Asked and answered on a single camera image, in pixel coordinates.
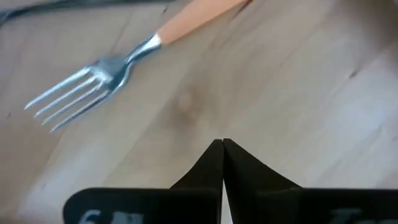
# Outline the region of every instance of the fork neck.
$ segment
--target fork neck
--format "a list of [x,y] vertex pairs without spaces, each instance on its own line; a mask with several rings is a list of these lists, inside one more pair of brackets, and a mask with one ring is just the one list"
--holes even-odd
[[152,37],[149,37],[143,41],[132,52],[130,52],[126,56],[126,62],[131,63],[133,61],[141,60],[150,53],[159,50],[161,46],[162,40],[157,34],[154,34]]

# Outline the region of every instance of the wooden table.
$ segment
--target wooden table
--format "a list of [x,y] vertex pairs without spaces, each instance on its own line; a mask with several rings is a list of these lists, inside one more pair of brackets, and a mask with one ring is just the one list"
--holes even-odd
[[398,187],[390,0],[255,0],[141,62],[122,92],[58,133],[24,111],[100,55],[128,53],[187,2],[2,27],[0,223],[61,223],[65,200],[87,187],[170,187],[215,138],[304,187]]

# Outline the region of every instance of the fork tine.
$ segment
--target fork tine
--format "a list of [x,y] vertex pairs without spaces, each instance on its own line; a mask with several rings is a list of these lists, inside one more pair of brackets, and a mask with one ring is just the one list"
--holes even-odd
[[79,78],[85,76],[90,70],[85,67],[82,68],[81,70],[79,70],[78,72],[74,73],[73,75],[69,76],[68,78],[64,79],[63,81],[61,81],[60,83],[56,84],[55,86],[51,87],[51,89],[45,91],[44,93],[42,93],[40,96],[34,98],[31,102],[29,102],[28,104],[26,104],[25,106],[25,110],[27,110],[28,108],[30,108],[31,106],[35,105],[36,103],[44,100],[46,97],[48,97],[49,95],[51,95],[53,92],[63,88],[64,86],[74,83],[75,81],[77,81]]
[[86,112],[86,111],[92,109],[93,107],[95,107],[96,105],[100,104],[108,96],[108,93],[109,93],[109,90],[106,90],[105,92],[100,94],[100,96],[97,96],[94,100],[89,102],[87,105],[85,105],[84,107],[80,108],[78,111],[74,112],[69,117],[65,118],[63,121],[61,121],[56,126],[54,126],[54,128],[52,128],[50,132],[52,133],[52,132],[58,130],[59,128],[61,128],[62,126],[66,125],[67,123],[69,123],[73,119],[75,119],[75,118],[79,117],[80,115],[82,115],[84,112]]
[[68,98],[69,96],[71,96],[72,94],[76,93],[77,91],[83,89],[84,87],[87,87],[88,85],[90,85],[91,83],[93,83],[95,81],[95,78],[90,78],[87,79],[85,82],[83,82],[82,84],[74,87],[72,90],[70,90],[69,92],[67,92],[66,94],[60,96],[59,98],[57,98],[56,100],[54,100],[53,102],[49,103],[47,106],[43,107],[41,110],[39,110],[38,112],[36,112],[34,117],[37,117],[38,115],[42,114],[44,111],[47,111],[48,109],[50,109],[51,107],[59,104],[62,100]]
[[65,105],[63,108],[61,108],[58,111],[56,111],[54,114],[50,115],[48,118],[45,118],[43,120],[42,125],[45,125],[46,123],[48,123],[49,121],[53,120],[57,116],[61,115],[63,112],[66,112],[67,110],[69,110],[75,104],[77,104],[77,103],[83,101],[84,99],[88,98],[89,96],[94,94],[96,91],[98,91],[101,88],[101,86],[102,86],[102,84],[99,84],[99,85],[95,86],[94,88],[90,89],[89,91],[87,91],[83,95],[79,96],[78,98],[74,99],[73,101],[71,101],[70,103]]

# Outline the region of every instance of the wooden handle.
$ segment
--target wooden handle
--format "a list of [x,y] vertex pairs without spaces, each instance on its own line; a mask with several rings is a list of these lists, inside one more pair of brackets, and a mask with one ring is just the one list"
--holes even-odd
[[171,44],[220,14],[247,0],[193,0],[157,31],[162,44]]

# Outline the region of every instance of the black object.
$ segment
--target black object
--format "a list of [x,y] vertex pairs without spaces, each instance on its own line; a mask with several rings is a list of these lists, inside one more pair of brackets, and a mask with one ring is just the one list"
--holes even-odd
[[107,6],[110,4],[136,4],[152,2],[170,2],[173,0],[59,0],[42,4],[23,6],[17,9],[0,9],[0,26],[8,20],[36,13],[49,12],[59,9],[87,8]]
[[398,223],[398,191],[304,189],[230,139],[214,140],[170,189],[86,189],[66,224],[220,223],[223,180],[233,223]]

